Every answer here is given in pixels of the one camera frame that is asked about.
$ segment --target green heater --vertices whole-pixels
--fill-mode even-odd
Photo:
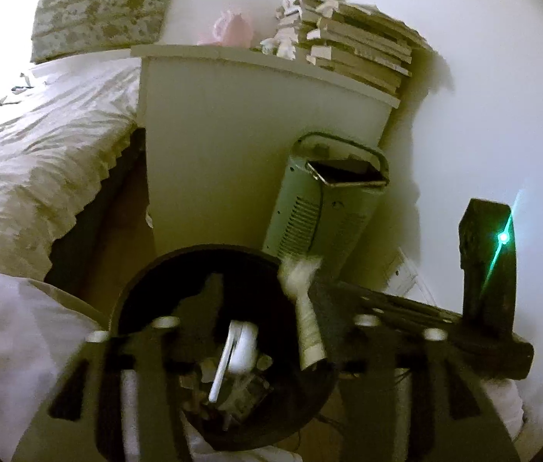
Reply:
[[[336,278],[389,184],[378,149],[322,132],[291,148],[263,251],[282,259],[323,258]]]

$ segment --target patterned curtain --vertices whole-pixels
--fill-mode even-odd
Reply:
[[[32,58],[127,49],[158,40],[169,0],[39,0]]]

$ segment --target wooden floor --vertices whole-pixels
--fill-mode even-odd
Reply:
[[[86,280],[79,296],[110,315],[118,295],[143,267],[156,257],[152,229],[145,222],[147,208],[145,162],[140,161],[116,197],[97,242]],[[343,420],[342,401],[335,391],[322,414]],[[312,420],[279,447],[297,452],[304,462],[336,462],[342,437],[328,424]]]

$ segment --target pink plush toy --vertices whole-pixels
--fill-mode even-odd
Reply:
[[[213,42],[199,42],[198,45],[218,45],[219,47],[249,48],[254,32],[252,26],[241,14],[234,14],[230,10],[214,22]]]

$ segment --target cabinet top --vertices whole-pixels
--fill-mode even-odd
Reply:
[[[398,107],[400,100],[374,87],[343,76],[337,72],[323,69],[309,63],[289,61],[275,55],[265,55],[249,49],[216,47],[213,45],[135,45],[131,48],[132,57],[143,59],[182,58],[186,60],[217,60],[224,62],[250,64],[306,76],[338,87],[362,94]]]

